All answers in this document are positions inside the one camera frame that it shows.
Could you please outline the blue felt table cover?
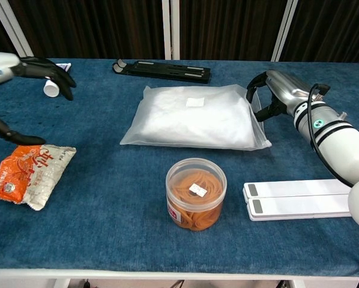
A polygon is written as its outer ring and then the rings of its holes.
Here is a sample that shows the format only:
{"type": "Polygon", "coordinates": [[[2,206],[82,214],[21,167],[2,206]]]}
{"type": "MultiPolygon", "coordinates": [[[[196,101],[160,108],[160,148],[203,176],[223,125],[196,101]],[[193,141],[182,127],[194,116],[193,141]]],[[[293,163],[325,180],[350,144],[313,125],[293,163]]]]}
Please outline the blue felt table cover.
{"type": "Polygon", "coordinates": [[[328,179],[288,115],[265,121],[257,151],[120,145],[146,86],[176,81],[117,75],[110,59],[74,59],[74,100],[49,98],[44,81],[0,86],[0,118],[23,134],[76,148],[44,209],[0,200],[0,269],[100,269],[359,276],[359,225],[351,218],[249,219],[245,182],[328,179]],[[205,158],[228,187],[218,222],[194,232],[166,207],[165,177],[205,158]]]}

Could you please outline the translucent plastic zip bag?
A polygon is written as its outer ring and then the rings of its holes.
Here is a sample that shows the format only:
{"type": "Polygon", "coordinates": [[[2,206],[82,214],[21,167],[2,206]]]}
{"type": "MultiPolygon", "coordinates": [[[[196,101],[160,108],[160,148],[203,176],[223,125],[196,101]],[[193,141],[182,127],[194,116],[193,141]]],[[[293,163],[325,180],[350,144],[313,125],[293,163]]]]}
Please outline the translucent plastic zip bag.
{"type": "Polygon", "coordinates": [[[171,147],[187,147],[187,148],[208,148],[208,149],[234,149],[241,151],[254,151],[257,149],[264,149],[271,147],[271,142],[267,139],[262,125],[256,120],[254,116],[254,111],[260,109],[261,105],[258,101],[255,101],[254,104],[250,104],[246,99],[246,89],[240,85],[227,85],[220,87],[210,87],[210,86],[176,86],[176,87],[162,87],[162,88],[150,88],[149,86],[145,87],[143,91],[143,99],[140,101],[136,114],[134,116],[133,122],[130,128],[127,130],[126,134],[120,141],[122,145],[151,145],[151,146],[171,146],[171,147]],[[149,104],[152,102],[152,96],[163,91],[173,90],[174,92],[183,91],[186,94],[191,93],[207,93],[211,91],[216,92],[237,92],[240,94],[243,99],[246,101],[250,108],[252,128],[255,136],[255,144],[249,146],[248,148],[230,148],[225,146],[190,146],[182,144],[172,144],[172,143],[151,143],[145,139],[141,133],[141,128],[143,127],[143,121],[146,119],[146,116],[149,114],[149,104]]]}

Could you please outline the clear jar of rubber bands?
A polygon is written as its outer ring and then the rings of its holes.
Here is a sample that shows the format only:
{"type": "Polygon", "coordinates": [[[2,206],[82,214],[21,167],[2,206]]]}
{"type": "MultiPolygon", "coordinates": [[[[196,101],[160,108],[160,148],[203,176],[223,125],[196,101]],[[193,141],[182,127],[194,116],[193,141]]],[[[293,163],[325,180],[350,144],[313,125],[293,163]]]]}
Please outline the clear jar of rubber bands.
{"type": "Polygon", "coordinates": [[[219,219],[227,190],[222,169],[210,160],[187,158],[166,175],[167,211],[175,224],[205,230],[219,219]]]}

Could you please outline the orange white snack packet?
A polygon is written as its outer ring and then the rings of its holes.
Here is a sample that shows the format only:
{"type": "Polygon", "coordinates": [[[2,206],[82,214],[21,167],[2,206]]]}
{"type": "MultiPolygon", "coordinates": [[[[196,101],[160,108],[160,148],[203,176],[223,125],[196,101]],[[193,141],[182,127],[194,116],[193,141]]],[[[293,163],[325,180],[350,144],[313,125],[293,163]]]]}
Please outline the orange white snack packet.
{"type": "Polygon", "coordinates": [[[42,210],[75,154],[69,146],[18,146],[0,163],[0,199],[42,210]]]}

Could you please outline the white flat strips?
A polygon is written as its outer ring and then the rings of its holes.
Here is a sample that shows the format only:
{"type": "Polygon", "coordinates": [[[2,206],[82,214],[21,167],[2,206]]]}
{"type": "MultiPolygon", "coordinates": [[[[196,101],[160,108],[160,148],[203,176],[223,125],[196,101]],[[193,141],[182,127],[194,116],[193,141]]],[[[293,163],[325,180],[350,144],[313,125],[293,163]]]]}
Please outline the white flat strips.
{"type": "Polygon", "coordinates": [[[349,192],[336,179],[247,182],[243,186],[252,221],[350,217],[349,192]]]}

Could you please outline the purple white toothpaste tube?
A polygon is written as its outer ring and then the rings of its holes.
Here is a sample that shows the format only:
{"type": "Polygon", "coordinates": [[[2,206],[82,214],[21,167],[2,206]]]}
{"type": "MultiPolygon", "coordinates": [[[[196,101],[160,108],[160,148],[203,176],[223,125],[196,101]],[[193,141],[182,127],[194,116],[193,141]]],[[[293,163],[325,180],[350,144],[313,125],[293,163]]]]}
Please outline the purple white toothpaste tube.
{"type": "MultiPolygon", "coordinates": [[[[71,68],[71,63],[59,63],[56,64],[58,67],[62,68],[64,71],[69,72],[71,68]]],[[[53,82],[49,77],[44,85],[43,92],[46,96],[54,98],[57,97],[60,93],[59,86],[53,82]]]]}

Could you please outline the white partition post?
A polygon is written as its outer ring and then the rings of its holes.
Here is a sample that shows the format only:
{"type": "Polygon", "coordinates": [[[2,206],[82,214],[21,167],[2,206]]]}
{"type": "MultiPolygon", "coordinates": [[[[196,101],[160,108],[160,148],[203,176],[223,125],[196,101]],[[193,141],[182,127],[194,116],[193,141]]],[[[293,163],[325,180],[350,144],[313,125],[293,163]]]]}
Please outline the white partition post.
{"type": "Polygon", "coordinates": [[[165,60],[180,60],[180,0],[161,0],[165,60]]]}
{"type": "Polygon", "coordinates": [[[289,29],[294,18],[297,4],[298,0],[287,0],[279,32],[277,34],[277,39],[274,45],[271,62],[278,62],[281,57],[286,39],[288,37],[289,29]]]}
{"type": "Polygon", "coordinates": [[[0,0],[0,21],[20,57],[33,56],[33,51],[8,0],[0,0]]]}

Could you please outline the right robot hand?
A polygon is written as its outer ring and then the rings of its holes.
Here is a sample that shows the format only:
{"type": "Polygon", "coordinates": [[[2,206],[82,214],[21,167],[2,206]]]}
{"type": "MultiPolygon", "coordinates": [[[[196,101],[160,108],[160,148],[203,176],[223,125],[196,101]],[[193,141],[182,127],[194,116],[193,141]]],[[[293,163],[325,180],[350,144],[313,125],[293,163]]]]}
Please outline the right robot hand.
{"type": "Polygon", "coordinates": [[[271,93],[271,104],[255,112],[258,122],[285,114],[294,117],[297,107],[307,101],[310,86],[304,81],[288,73],[278,70],[267,70],[255,78],[247,86],[246,99],[252,102],[256,90],[267,86],[271,93]]]}

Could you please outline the black folding laptop stand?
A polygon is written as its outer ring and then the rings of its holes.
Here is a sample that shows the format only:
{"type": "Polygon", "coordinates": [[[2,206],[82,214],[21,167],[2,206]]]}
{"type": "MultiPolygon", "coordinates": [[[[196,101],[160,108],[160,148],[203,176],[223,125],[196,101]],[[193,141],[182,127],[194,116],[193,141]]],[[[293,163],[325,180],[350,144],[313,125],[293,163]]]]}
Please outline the black folding laptop stand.
{"type": "Polygon", "coordinates": [[[116,74],[202,84],[207,84],[211,78],[210,68],[152,61],[138,60],[128,64],[122,59],[117,59],[112,64],[112,69],[116,74]]]}

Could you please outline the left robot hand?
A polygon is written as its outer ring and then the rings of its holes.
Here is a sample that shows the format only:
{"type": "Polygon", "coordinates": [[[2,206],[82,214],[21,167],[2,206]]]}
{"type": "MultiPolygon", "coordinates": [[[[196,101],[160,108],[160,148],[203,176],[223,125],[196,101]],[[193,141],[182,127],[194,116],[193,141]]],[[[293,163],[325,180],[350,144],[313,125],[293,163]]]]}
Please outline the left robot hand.
{"type": "MultiPolygon", "coordinates": [[[[0,52],[0,85],[14,77],[32,79],[48,78],[58,85],[62,95],[73,100],[71,88],[76,82],[68,72],[46,58],[34,56],[19,57],[14,53],[0,52]]],[[[0,119],[0,138],[22,146],[43,145],[46,141],[37,136],[29,136],[12,130],[0,119]]]]}

